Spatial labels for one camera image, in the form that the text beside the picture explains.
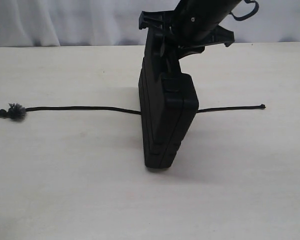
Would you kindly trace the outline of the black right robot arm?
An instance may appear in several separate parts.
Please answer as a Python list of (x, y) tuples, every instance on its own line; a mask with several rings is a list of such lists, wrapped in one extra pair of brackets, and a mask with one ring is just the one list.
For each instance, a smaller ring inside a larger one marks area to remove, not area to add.
[(149, 72), (179, 73), (179, 60), (201, 54), (207, 46), (235, 41), (234, 33), (220, 23), (238, 0), (181, 0), (175, 9), (142, 11), (139, 29), (147, 29), (142, 66)]

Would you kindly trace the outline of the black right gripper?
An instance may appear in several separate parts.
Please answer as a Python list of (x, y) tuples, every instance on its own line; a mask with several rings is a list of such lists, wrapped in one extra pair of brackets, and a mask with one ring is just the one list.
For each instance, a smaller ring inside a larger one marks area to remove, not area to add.
[(201, 54), (204, 47), (223, 44), (229, 47), (235, 42), (234, 33), (219, 25), (219, 20), (200, 15), (178, 15), (172, 10), (142, 11), (138, 19), (138, 28), (152, 29), (160, 33), (157, 36), (158, 55), (166, 54), (167, 38), (177, 44), (168, 47), (168, 72), (180, 74), (180, 59)]

